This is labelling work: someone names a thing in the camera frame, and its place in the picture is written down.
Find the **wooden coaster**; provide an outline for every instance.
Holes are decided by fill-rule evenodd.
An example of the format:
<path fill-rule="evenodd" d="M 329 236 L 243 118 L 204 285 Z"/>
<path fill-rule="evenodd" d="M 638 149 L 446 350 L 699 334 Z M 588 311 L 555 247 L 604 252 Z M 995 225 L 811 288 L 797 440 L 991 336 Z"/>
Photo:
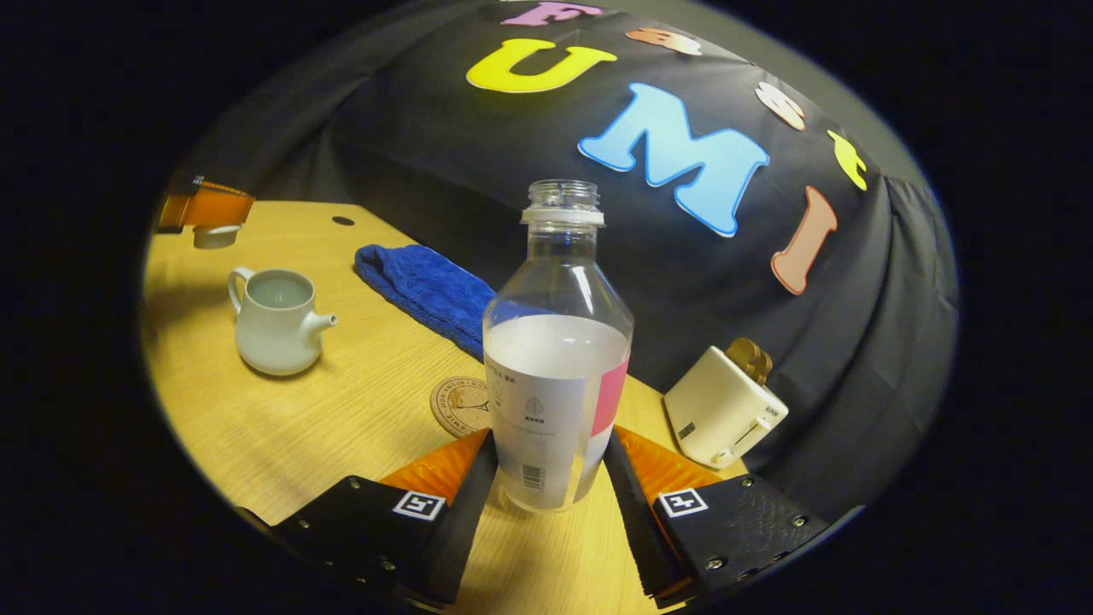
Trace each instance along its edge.
<path fill-rule="evenodd" d="M 490 427 L 489 399 L 485 382 L 458 377 L 437 385 L 428 402 L 436 423 L 448 434 L 462 438 Z"/>

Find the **clear plastic bottle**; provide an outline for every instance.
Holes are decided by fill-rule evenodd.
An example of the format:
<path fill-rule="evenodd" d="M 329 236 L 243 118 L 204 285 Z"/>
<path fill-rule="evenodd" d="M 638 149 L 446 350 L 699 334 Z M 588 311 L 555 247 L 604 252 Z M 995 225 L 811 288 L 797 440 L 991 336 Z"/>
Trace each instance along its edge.
<path fill-rule="evenodd" d="M 596 263 L 595 184 L 531 184 L 528 259 L 482 319 L 502 487 L 533 512 L 579 501 L 596 480 L 630 364 L 634 317 Z"/>

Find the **blue letter m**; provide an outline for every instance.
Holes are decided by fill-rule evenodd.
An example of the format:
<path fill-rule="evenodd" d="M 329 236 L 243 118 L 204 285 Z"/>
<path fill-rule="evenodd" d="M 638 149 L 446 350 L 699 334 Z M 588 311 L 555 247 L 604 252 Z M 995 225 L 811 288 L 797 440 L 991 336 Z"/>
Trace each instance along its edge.
<path fill-rule="evenodd" d="M 702 166 L 694 181 L 675 188 L 675 202 L 717 234 L 734 235 L 740 198 L 771 156 L 731 129 L 692 139 L 683 100 L 645 83 L 631 83 L 630 91 L 630 106 L 602 134 L 581 139 L 577 149 L 610 168 L 631 170 L 637 161 L 630 152 L 645 137 L 645 178 L 655 188 Z"/>

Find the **black cloth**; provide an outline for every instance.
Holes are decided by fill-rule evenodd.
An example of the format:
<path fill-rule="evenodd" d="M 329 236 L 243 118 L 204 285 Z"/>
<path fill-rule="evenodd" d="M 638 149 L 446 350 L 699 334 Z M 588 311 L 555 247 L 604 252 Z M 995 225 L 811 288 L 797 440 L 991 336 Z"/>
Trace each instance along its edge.
<path fill-rule="evenodd" d="M 360 203 L 493 287 L 525 258 L 528 185 L 593 181 L 607 220 L 598 259 L 636 321 L 630 374 L 665 392 L 706 347 L 754 340 L 774 360 L 768 387 L 789 415 L 745 463 L 827 519 L 868 502 L 933 421 L 954 353 L 957 279 L 932 192 L 883 176 L 860 147 L 868 189 L 857 188 L 827 130 L 851 142 L 853 132 L 707 40 L 687 35 L 702 45 L 696 57 L 639 43 L 625 33 L 672 28 L 608 9 L 539 27 L 501 24 L 533 5 L 426 1 L 350 29 L 230 109 L 179 175 L 262 199 Z M 557 44 L 514 69 L 527 74 L 571 45 L 619 59 L 534 94 L 468 83 L 471 66 L 517 37 Z M 646 184 L 644 141 L 626 173 L 578 152 L 623 111 L 631 82 L 682 99 L 694 138 L 732 128 L 769 153 L 740 201 L 736 236 L 673 201 L 693 170 Z M 759 102 L 760 82 L 802 107 L 806 131 Z M 838 228 L 795 296 L 771 257 L 800 224 L 806 186 L 824 194 Z"/>

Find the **white toaster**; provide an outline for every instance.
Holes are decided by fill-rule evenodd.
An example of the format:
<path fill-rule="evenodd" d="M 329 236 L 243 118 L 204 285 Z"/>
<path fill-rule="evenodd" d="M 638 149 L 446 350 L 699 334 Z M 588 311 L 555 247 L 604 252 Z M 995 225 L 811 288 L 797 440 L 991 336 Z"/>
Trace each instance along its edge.
<path fill-rule="evenodd" d="M 789 410 L 710 346 L 665 395 L 675 441 L 687 458 L 722 470 L 751 450 Z"/>

